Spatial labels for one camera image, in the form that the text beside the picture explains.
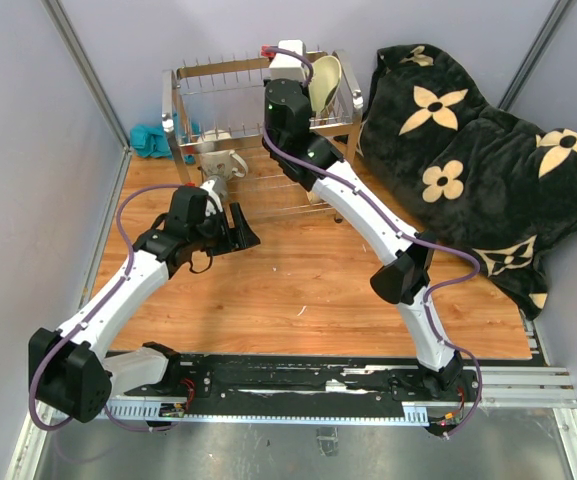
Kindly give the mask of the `cream bowl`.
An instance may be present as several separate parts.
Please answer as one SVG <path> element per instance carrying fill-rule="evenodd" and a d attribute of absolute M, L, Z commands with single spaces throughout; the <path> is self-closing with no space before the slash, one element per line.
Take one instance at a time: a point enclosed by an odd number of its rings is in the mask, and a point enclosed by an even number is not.
<path fill-rule="evenodd" d="M 311 205 L 320 205 L 325 203 L 325 201 L 313 191 L 307 192 L 307 198 Z"/>

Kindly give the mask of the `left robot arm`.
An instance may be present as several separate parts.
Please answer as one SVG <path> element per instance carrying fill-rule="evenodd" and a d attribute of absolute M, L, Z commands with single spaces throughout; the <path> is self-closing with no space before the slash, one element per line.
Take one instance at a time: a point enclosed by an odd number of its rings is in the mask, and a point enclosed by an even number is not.
<path fill-rule="evenodd" d="M 196 252 L 209 259 L 259 245 L 239 203 L 223 205 L 215 187 L 172 185 L 168 210 L 137 239 L 126 238 L 126 260 L 111 280 L 57 329 L 38 329 L 28 343 L 28 409 L 36 426 L 49 430 L 37 402 L 86 423 L 110 399 L 143 385 L 175 393 L 182 371 L 175 351 L 158 344 L 108 357 L 117 334 L 139 307 Z"/>

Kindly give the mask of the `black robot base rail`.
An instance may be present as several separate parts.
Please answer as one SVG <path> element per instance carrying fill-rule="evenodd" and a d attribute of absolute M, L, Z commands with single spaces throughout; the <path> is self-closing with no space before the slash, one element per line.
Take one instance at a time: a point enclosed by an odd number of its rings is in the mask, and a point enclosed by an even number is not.
<path fill-rule="evenodd" d="M 464 368 L 447 386 L 412 360 L 181 354 L 169 378 L 112 399 L 112 414 L 149 422 L 408 423 L 458 417 L 479 393 Z"/>

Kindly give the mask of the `green-lined floral mug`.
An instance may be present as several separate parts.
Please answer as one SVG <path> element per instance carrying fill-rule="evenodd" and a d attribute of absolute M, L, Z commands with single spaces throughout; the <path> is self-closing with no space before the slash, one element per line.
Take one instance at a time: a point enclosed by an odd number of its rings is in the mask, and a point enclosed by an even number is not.
<path fill-rule="evenodd" d="M 249 172 L 246 161 L 234 149 L 205 152 L 199 157 L 200 168 L 206 177 L 220 176 L 229 181 L 243 178 Z"/>

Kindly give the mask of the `steel wire dish rack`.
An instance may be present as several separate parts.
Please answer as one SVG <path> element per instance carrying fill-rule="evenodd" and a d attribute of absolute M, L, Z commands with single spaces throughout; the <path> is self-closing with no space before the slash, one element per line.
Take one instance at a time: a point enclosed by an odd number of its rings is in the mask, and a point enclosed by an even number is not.
<path fill-rule="evenodd" d="M 263 56 L 233 57 L 163 72 L 162 127 L 179 176 L 201 183 L 199 155 L 234 149 L 249 172 L 227 181 L 228 198 L 250 221 L 332 214 L 326 203 L 311 205 L 261 145 L 269 64 Z"/>

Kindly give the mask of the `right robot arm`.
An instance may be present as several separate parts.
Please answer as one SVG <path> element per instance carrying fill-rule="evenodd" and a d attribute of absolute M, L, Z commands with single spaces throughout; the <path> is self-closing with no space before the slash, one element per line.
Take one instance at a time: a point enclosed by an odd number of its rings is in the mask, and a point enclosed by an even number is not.
<path fill-rule="evenodd" d="M 447 339 L 429 294 L 434 238 L 399 219 L 359 179 L 341 152 L 310 128 L 311 105 L 296 80 L 264 84 L 263 145 L 283 173 L 331 205 L 381 261 L 373 291 L 397 307 L 411 335 L 417 387 L 434 400 L 454 392 L 463 359 Z"/>

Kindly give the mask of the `small grey cup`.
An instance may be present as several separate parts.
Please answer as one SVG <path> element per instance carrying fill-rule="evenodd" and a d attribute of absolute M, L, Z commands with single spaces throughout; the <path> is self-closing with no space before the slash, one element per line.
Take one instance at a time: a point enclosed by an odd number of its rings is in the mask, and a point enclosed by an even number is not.
<path fill-rule="evenodd" d="M 228 198 L 228 186 L 226 180 L 218 175 L 210 176 L 206 183 L 220 198 Z"/>

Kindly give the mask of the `white plate with black flowers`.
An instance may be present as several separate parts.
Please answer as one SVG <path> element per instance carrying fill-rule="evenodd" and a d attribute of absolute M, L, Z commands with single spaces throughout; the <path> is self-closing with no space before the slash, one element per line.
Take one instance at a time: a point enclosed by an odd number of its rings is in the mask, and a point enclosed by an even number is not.
<path fill-rule="evenodd" d="M 326 55 L 313 63 L 314 74 L 309 84 L 309 95 L 314 114 L 322 114 L 333 102 L 342 75 L 337 57 Z"/>

